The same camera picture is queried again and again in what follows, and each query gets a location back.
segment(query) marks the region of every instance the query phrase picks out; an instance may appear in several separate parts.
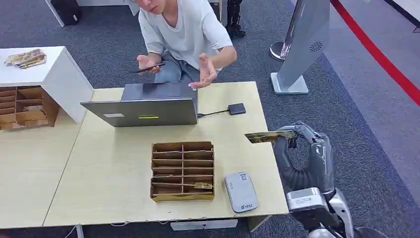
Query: qr code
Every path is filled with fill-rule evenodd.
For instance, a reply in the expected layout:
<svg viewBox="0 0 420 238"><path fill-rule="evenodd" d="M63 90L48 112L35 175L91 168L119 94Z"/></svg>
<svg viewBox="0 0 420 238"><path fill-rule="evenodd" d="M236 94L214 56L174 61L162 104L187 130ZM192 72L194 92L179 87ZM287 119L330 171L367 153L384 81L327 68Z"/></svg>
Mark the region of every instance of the qr code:
<svg viewBox="0 0 420 238"><path fill-rule="evenodd" d="M242 182L248 181L247 174L241 174L240 176L241 176L241 181Z"/></svg>

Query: power cord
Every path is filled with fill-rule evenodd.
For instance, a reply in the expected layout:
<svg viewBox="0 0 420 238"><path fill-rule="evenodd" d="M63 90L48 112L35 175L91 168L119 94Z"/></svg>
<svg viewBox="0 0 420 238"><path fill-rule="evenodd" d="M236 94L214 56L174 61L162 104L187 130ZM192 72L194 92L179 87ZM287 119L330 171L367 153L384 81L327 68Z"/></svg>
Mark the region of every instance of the power cord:
<svg viewBox="0 0 420 238"><path fill-rule="evenodd" d="M197 117L198 118L202 118L202 117L205 117L205 116L209 116L209 115L213 115L213 114L218 114L218 113L224 113L224 112L228 112L228 111L229 111L229 109L224 110L224 111L215 112L215 113L209 113L209 114L198 113L197 114Z"/></svg>
<svg viewBox="0 0 420 238"><path fill-rule="evenodd" d="M76 228L76 226L73 226L73 229L71 229L71 231L65 236L65 238L68 238L70 236L70 234L74 231L75 228Z"/></svg>
<svg viewBox="0 0 420 238"><path fill-rule="evenodd" d="M125 221L123 224L113 224L113 223L110 223L110 225L111 226L113 226L113 227L123 227L123 226L127 226L128 224L130 224L131 222L129 222L129 221Z"/></svg>

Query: table leg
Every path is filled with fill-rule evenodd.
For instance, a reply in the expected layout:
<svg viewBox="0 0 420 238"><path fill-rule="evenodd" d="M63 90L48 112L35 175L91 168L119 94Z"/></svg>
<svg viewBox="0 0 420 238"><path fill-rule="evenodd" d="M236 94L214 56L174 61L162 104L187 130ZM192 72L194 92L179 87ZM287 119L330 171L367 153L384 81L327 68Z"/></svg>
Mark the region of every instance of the table leg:
<svg viewBox="0 0 420 238"><path fill-rule="evenodd" d="M270 217L271 217L271 215L259 216L259 217L248 217L248 227L250 229L250 232L254 232L258 227L260 227Z"/></svg>
<svg viewBox="0 0 420 238"><path fill-rule="evenodd" d="M58 23L60 24L61 27L64 27L64 22L61 20L60 16L58 15L57 11L55 10L55 8L53 7L53 4L51 4L51 0L45 0L45 2L47 3L48 7L51 9L51 12L54 14L54 16L56 17Z"/></svg>
<svg viewBox="0 0 420 238"><path fill-rule="evenodd" d="M77 238L84 238L82 225L76 225Z"/></svg>
<svg viewBox="0 0 420 238"><path fill-rule="evenodd" d="M222 25L223 25L223 20L222 20L222 9L223 9L223 2L222 2L223 0L220 0L220 3L219 3L219 16L220 16L220 19L219 19L219 21L222 23Z"/></svg>

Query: cardboard organizer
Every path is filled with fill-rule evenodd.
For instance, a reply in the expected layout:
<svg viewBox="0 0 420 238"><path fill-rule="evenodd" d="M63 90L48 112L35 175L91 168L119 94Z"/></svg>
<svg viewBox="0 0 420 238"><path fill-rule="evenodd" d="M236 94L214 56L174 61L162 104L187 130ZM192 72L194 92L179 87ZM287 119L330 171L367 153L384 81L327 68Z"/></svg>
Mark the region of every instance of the cardboard organizer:
<svg viewBox="0 0 420 238"><path fill-rule="evenodd" d="M159 143L152 148L153 201L214 198L211 142Z"/></svg>
<svg viewBox="0 0 420 238"><path fill-rule="evenodd" d="M0 130L54 126L59 108L40 86L0 87Z"/></svg>

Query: stack of cards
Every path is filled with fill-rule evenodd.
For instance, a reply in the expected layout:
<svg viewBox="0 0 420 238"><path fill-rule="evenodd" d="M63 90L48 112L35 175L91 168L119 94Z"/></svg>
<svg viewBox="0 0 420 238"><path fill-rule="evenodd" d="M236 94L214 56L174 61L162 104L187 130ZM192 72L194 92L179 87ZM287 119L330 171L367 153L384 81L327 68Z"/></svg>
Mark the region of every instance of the stack of cards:
<svg viewBox="0 0 420 238"><path fill-rule="evenodd" d="M47 62L47 56L41 49L35 49L26 53L12 55L4 62L19 68L29 68Z"/></svg>

